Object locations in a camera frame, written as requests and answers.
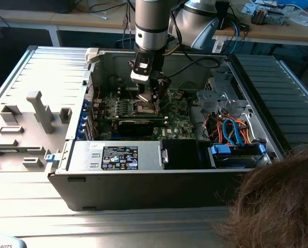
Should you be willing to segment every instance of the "metal table surface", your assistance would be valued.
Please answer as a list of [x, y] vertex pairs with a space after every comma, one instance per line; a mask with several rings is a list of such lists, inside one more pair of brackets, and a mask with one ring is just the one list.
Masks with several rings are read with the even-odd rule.
[[[65, 54], [58, 48], [27, 50], [1, 87], [0, 98], [20, 70], [35, 67], [33, 58], [63, 57], [67, 61], [68, 56], [75, 58], [85, 53], [85, 49], [63, 49]], [[30, 248], [222, 247], [211, 229], [226, 213], [226, 207], [75, 212], [67, 207], [43, 171], [16, 168], [0, 172], [0, 233], [19, 237]]]

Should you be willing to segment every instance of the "table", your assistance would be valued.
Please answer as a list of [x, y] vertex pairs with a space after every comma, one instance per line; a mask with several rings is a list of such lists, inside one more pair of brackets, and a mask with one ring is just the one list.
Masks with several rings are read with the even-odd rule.
[[[233, 9], [236, 16], [243, 23], [250, 25], [250, 31], [245, 38], [249, 42], [263, 42], [274, 44], [292, 44], [308, 45], [308, 27], [301, 26], [290, 20], [285, 24], [279, 25], [253, 25], [250, 21], [250, 15], [240, 14], [237, 11], [242, 9], [242, 5], [248, 3], [247, 0], [234, 0]], [[112, 0], [111, 3], [101, 5], [100, 8], [108, 8], [120, 4], [119, 0]], [[98, 32], [98, 33], [118, 33], [123, 32], [122, 21], [125, 15], [125, 6], [117, 7], [107, 12], [108, 20], [101, 19], [89, 13], [82, 13], [73, 10], [70, 14], [59, 14], [52, 12], [37, 11], [17, 11], [17, 10], [0, 10], [0, 16], [8, 23], [10, 27], [38, 28], [49, 31], [52, 44], [55, 47], [61, 46], [59, 37], [60, 30], [81, 31], [81, 32]], [[134, 30], [134, 13], [131, 14], [132, 33]], [[0, 26], [7, 25], [0, 19]], [[230, 39], [234, 34], [231, 27], [225, 30], [216, 31], [213, 39], [216, 40], [213, 51], [220, 51], [222, 43]]]

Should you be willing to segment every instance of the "motherboard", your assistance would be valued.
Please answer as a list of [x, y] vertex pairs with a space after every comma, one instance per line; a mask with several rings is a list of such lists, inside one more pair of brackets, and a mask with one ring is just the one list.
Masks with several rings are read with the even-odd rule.
[[129, 94], [121, 97], [111, 92], [98, 99], [94, 108], [98, 122], [98, 140], [157, 141], [194, 139], [189, 119], [190, 97], [184, 92], [168, 91], [155, 104], [145, 103]]

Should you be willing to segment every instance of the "brown hair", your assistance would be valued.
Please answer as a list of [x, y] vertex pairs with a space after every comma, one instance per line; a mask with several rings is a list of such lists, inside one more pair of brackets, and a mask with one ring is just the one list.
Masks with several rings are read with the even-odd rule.
[[308, 146], [247, 174], [217, 233], [233, 248], [308, 248]]

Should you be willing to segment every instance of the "white cable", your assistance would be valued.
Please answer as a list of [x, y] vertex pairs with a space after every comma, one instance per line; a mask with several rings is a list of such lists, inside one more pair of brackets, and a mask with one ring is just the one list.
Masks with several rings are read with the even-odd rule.
[[94, 13], [90, 13], [90, 14], [92, 14], [92, 15], [94, 15], [94, 16], [96, 16], [96, 17], [100, 17], [100, 18], [102, 18], [102, 19], [104, 19], [104, 20], [108, 20], [107, 17], [103, 17], [103, 16], [101, 16], [101, 15], [97, 15], [97, 14], [94, 14]]
[[295, 5], [295, 4], [284, 4], [284, 5], [285, 6], [294, 6], [294, 7], [298, 8], [298, 9], [301, 9], [304, 13], [306, 13], [308, 15], [307, 11], [305, 11], [304, 9], [302, 9], [301, 7], [299, 7], [299, 6]]

